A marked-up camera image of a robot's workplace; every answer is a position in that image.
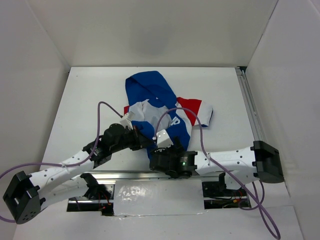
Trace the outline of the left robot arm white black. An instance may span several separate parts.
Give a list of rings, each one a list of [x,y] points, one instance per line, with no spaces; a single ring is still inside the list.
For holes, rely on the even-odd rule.
[[[137,151],[153,144],[153,139],[143,135],[138,127],[114,123],[95,141],[61,163],[30,174],[16,173],[3,195],[13,222],[24,224],[48,206],[70,198],[109,200],[110,190],[99,184],[90,171],[108,162],[113,153],[124,149]]]

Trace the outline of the blue white red jacket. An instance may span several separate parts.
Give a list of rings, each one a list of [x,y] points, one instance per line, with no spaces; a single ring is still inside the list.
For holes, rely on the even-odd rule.
[[[165,130],[174,143],[186,151],[193,126],[208,127],[214,113],[212,105],[200,99],[177,97],[158,71],[136,73],[125,80],[128,106],[124,113],[134,114],[131,122],[149,139]]]

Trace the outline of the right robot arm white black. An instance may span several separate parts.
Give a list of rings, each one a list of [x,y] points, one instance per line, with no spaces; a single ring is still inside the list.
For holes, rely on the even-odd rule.
[[[150,156],[149,168],[173,179],[218,174],[218,190],[223,196],[258,180],[267,184],[285,180],[279,151],[261,140],[242,149],[208,153],[184,151],[176,144],[155,149]]]

